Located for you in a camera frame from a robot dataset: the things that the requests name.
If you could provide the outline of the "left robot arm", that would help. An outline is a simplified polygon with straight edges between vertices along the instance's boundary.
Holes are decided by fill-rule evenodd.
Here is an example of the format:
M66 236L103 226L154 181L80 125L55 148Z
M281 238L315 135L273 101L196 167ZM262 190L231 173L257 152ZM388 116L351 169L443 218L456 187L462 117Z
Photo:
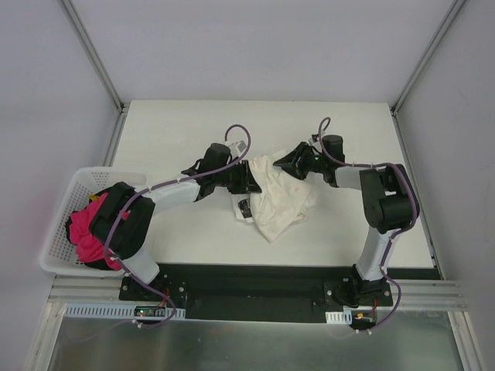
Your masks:
M243 160L249 145L244 141L213 143L204 156L180 176L154 185L149 191L118 182L107 189L105 200L89 224L89 232L104 245L104 256L114 258L121 269L138 278L137 292L148 301L163 292L159 266L145 248L154 216L181 205L195 203L224 187L232 195L260 193Z

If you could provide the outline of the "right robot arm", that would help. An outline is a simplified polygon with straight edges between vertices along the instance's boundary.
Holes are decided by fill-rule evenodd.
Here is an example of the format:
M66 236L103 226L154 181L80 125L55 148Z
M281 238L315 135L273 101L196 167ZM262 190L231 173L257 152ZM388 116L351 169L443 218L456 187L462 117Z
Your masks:
M349 278L332 290L335 302L356 308L389 289L391 253L399 236L419 217L418 200L403 165L349 165L345 163L342 137L328 134L320 138L315 134L313 138L319 141L320 150L313 143L301 142L273 166L299 180L316 173L333 188L360 192L369 226L367 238Z

